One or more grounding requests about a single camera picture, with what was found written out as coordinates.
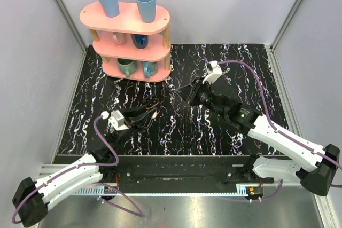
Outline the black earbud charging case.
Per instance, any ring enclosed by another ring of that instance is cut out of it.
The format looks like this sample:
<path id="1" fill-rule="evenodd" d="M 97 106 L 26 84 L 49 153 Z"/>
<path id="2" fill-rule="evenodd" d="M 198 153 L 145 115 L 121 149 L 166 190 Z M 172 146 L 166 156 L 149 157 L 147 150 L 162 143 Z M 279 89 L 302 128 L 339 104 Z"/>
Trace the black earbud charging case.
<path id="1" fill-rule="evenodd" d="M 157 98 L 148 99 L 144 101 L 144 106 L 146 110 L 150 110 L 155 108 L 159 104 L 159 100 Z"/>

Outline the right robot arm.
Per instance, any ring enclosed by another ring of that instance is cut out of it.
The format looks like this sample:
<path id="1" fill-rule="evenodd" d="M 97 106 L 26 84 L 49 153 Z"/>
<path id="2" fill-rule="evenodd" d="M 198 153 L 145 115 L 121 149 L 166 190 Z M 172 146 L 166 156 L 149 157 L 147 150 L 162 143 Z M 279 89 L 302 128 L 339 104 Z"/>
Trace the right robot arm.
<path id="1" fill-rule="evenodd" d="M 280 127 L 256 108 L 242 103 L 234 90 L 216 95 L 203 78 L 176 89 L 176 94 L 191 106 L 207 108 L 238 132 L 262 141 L 288 156 L 288 160 L 254 157 L 243 169 L 243 178 L 255 183 L 260 178 L 299 182 L 313 194 L 326 196 L 337 172 L 340 149 L 318 145 Z"/>

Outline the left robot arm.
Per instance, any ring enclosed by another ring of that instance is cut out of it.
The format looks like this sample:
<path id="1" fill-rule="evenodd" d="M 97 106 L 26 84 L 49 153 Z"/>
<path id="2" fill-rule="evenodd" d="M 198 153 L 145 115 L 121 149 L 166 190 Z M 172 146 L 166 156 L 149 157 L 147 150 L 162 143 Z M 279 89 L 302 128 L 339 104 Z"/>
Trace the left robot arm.
<path id="1" fill-rule="evenodd" d="M 90 150 L 55 173 L 37 180 L 31 177 L 22 180 L 12 199 L 15 207 L 12 223 L 31 227 L 44 219 L 58 203 L 80 189 L 92 184 L 110 183 L 115 178 L 119 156 L 114 146 L 99 131 L 99 121 L 108 121 L 114 129 L 115 142 L 119 142 L 125 133 L 147 129 L 156 116 L 157 108 L 150 105 L 102 112 L 93 121 L 94 131 L 102 141 L 102 146 Z"/>

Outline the blue butterfly mug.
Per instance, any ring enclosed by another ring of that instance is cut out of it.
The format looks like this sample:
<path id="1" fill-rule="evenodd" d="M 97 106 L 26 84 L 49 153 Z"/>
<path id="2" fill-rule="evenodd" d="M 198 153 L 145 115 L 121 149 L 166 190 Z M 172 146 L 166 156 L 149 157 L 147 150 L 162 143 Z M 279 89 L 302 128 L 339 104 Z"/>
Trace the blue butterfly mug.
<path id="1" fill-rule="evenodd" d="M 142 67 L 145 78 L 150 78 L 151 76 L 156 75 L 159 70 L 157 62 L 143 61 Z"/>

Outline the green ceramic mug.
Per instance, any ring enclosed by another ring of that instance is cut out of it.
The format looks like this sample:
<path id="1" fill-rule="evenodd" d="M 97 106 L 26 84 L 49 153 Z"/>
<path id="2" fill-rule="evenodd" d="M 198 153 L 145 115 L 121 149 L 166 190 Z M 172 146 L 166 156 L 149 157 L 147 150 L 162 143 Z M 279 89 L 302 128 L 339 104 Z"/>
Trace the green ceramic mug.
<path id="1" fill-rule="evenodd" d="M 137 71 L 137 61 L 129 59 L 118 59 L 118 68 L 127 78 Z"/>

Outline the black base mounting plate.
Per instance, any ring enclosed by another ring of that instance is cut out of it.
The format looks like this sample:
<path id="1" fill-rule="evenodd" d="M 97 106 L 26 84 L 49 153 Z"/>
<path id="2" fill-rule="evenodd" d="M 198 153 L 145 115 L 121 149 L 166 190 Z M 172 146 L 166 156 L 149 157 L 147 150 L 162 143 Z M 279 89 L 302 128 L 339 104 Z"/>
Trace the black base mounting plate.
<path id="1" fill-rule="evenodd" d="M 271 184 L 252 171 L 254 156 L 121 156 L 101 181 L 125 194 L 233 193 L 236 184 Z"/>

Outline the pink three-tier wooden shelf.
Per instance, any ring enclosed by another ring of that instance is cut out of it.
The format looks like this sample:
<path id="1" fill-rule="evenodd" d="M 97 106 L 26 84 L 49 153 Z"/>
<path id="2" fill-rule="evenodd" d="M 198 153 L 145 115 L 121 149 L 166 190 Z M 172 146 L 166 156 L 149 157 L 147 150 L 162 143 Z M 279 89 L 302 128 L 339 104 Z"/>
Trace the pink three-tier wooden shelf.
<path id="1" fill-rule="evenodd" d="M 169 37 L 170 14 L 162 6 L 157 6 L 154 22 L 145 23 L 139 15 L 137 4 L 120 2 L 120 13 L 110 18 L 100 2 L 93 2 L 80 12 L 80 21 L 89 29 L 93 36 L 94 51 L 102 58 L 102 68 L 105 74 L 115 78 L 126 78 L 118 68 L 118 59 L 137 61 L 137 71 L 130 77 L 131 80 L 160 82 L 171 73 Z M 115 44 L 113 32 L 126 33 L 125 44 Z M 131 40 L 131 34 L 148 36 L 148 45 L 138 49 Z M 150 78 L 145 78 L 142 62 L 157 62 L 158 72 Z"/>

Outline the dark blue mug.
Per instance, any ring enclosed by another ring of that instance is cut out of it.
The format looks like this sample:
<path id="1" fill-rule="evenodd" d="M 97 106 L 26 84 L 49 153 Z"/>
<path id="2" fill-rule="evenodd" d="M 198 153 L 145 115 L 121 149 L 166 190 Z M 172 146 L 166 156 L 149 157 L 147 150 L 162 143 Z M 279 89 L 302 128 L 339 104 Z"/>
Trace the dark blue mug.
<path id="1" fill-rule="evenodd" d="M 148 45 L 148 36 L 141 34 L 131 34 L 131 40 L 135 47 L 138 49 L 144 49 Z"/>

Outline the pink mug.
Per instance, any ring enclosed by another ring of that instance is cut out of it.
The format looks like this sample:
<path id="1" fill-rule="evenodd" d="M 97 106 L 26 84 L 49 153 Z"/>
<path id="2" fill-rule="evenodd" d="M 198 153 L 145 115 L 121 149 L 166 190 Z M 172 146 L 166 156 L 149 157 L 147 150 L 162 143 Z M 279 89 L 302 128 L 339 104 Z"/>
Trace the pink mug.
<path id="1" fill-rule="evenodd" d="M 125 44 L 127 41 L 126 33 L 113 32 L 113 41 L 118 45 Z"/>

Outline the left controller board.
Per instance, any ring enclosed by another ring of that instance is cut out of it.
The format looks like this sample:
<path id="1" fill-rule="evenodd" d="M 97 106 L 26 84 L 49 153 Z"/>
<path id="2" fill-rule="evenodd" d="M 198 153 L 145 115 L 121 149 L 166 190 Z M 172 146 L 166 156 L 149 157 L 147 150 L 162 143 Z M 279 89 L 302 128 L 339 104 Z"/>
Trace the left controller board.
<path id="1" fill-rule="evenodd" d="M 104 186 L 104 194 L 117 194 L 117 187 L 116 186 Z"/>

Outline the controller board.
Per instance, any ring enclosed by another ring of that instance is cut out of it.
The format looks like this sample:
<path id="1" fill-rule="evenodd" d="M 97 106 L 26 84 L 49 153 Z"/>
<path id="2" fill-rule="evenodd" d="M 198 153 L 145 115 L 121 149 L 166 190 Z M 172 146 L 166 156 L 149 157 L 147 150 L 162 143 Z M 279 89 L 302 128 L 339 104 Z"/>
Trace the controller board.
<path id="1" fill-rule="evenodd" d="M 116 186 L 104 186 L 104 194 L 117 194 L 117 187 Z"/>
<path id="2" fill-rule="evenodd" d="M 248 195 L 263 195 L 263 187 L 249 187 L 247 190 Z"/>

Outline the short light blue cup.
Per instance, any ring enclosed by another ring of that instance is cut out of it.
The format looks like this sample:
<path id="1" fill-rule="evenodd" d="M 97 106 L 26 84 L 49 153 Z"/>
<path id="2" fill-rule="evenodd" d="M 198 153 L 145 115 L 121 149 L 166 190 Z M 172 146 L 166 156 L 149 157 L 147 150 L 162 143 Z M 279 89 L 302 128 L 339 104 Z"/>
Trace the short light blue cup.
<path id="1" fill-rule="evenodd" d="M 156 0 L 136 0 L 139 15 L 145 23 L 154 22 L 156 17 Z"/>

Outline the right controller board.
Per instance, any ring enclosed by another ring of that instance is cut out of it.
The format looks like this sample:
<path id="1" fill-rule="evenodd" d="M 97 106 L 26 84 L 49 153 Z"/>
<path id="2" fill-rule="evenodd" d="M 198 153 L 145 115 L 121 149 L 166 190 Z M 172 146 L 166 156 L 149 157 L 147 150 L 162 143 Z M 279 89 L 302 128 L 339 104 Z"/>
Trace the right controller board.
<path id="1" fill-rule="evenodd" d="M 263 195 L 263 187 L 249 187 L 247 190 L 248 195 Z"/>

